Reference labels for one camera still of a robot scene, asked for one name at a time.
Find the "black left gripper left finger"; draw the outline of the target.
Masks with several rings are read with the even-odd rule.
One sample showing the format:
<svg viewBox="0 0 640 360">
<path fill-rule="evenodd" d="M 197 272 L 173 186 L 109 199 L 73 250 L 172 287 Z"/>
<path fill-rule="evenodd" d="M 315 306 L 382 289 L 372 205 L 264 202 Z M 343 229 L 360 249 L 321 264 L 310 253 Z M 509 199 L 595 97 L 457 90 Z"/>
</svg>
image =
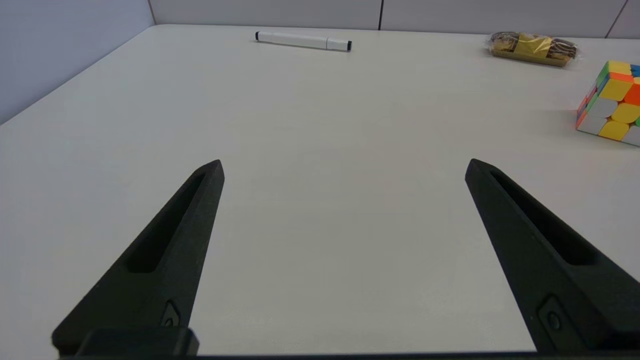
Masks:
<svg viewBox="0 0 640 360">
<path fill-rule="evenodd" d="M 225 175 L 199 167 L 51 335 L 60 356 L 194 356 L 189 323 Z"/>
</svg>

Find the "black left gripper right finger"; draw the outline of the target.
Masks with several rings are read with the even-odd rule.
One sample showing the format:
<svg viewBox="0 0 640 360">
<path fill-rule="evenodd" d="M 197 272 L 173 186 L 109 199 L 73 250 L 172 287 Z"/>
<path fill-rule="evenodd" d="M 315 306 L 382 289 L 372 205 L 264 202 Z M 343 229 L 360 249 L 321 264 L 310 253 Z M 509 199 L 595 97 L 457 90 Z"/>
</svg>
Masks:
<svg viewBox="0 0 640 360">
<path fill-rule="evenodd" d="M 526 328 L 542 354 L 637 354 L 640 286 L 497 167 L 465 182 Z"/>
</svg>

